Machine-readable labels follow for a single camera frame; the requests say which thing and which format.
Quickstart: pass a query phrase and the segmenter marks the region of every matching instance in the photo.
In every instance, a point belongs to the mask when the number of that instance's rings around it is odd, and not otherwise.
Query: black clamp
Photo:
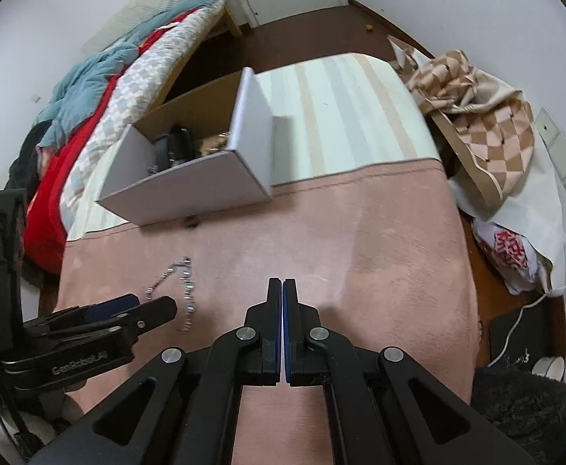
[[[280,380],[281,319],[288,382],[324,388],[335,465],[533,465],[404,351],[353,346],[276,278],[242,327],[164,350],[31,463],[230,464],[242,387]]]
[[[23,189],[0,191],[0,373],[15,399],[72,386],[131,362],[138,336],[177,313],[168,296],[139,305],[128,294],[23,323],[25,212]]]

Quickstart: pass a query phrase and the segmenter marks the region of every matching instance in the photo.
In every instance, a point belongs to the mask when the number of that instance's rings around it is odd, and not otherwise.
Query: metal chain
[[[166,271],[158,276],[157,281],[145,291],[145,297],[151,299],[151,295],[154,293],[156,288],[170,275],[175,273],[179,268],[182,268],[182,282],[184,282],[184,302],[186,304],[186,319],[184,321],[184,326],[179,329],[182,332],[188,332],[192,327],[192,314],[196,311],[195,301],[192,296],[192,292],[195,289],[195,282],[192,281],[192,262],[189,257],[184,257],[182,260],[176,260]]]

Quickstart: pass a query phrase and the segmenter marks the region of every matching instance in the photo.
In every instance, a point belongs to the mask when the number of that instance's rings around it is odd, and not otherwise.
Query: checkered blanket
[[[489,175],[498,192],[494,197],[502,201],[533,156],[533,113],[522,91],[471,66],[462,51],[448,51],[420,64],[414,59],[418,51],[399,41],[392,44],[398,52],[399,75],[420,111],[448,114],[471,162],[481,175]]]
[[[104,152],[119,140],[128,124],[147,112],[177,61],[222,11],[224,3],[217,0],[212,6],[190,14],[158,39],[121,76],[108,107],[65,182],[59,208],[66,232],[70,232],[85,185]]]

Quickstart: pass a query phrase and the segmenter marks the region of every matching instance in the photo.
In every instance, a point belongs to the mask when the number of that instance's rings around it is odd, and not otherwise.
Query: white cardboard box
[[[195,139],[229,132],[227,147],[150,175],[173,124]],[[138,226],[271,199],[272,111],[244,68],[165,103],[126,127],[98,203]]]

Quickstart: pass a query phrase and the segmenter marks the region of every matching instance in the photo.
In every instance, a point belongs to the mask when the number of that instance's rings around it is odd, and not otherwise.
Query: black fluffy rug
[[[537,465],[554,465],[566,449],[566,383],[523,371],[477,369],[470,405]]]

